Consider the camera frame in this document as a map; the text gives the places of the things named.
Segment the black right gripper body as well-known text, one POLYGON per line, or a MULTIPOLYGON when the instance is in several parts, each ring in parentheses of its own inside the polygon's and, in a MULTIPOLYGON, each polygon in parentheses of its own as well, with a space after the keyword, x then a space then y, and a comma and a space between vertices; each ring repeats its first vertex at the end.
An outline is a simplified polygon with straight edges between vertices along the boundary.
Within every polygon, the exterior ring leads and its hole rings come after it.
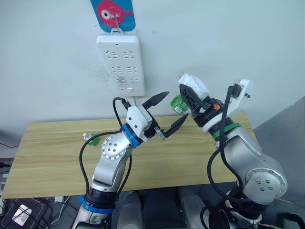
POLYGON ((204 114, 203 118, 193 118, 193 116, 192 118, 199 127, 203 127, 210 120, 219 115, 223 111, 223 108, 224 103, 221 100, 217 99, 217 103, 204 103, 203 100, 203 108, 200 110, 200 112, 204 114))

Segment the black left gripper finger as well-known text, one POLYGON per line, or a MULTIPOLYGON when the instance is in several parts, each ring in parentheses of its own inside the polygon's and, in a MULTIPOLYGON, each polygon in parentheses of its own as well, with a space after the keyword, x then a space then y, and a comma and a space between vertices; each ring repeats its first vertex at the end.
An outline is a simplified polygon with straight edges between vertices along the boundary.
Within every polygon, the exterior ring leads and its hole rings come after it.
POLYGON ((150 107, 159 104, 169 93, 169 91, 165 91, 152 96, 142 104, 142 107, 147 111, 150 107))
POLYGON ((175 133, 183 125, 187 117, 188 114, 185 114, 182 117, 180 117, 178 120, 176 120, 168 130, 164 131, 162 129, 162 139, 168 138, 173 133, 175 133))

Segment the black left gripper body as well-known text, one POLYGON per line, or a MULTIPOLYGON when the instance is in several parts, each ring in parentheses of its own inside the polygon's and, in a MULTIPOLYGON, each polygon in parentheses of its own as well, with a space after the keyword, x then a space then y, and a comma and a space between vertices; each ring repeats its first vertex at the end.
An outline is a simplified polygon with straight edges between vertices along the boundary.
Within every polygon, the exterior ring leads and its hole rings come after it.
POLYGON ((158 122, 152 117, 152 121, 147 130, 144 131, 144 136, 147 138, 152 138, 158 135, 161 139, 165 139, 165 132, 159 127, 158 122))

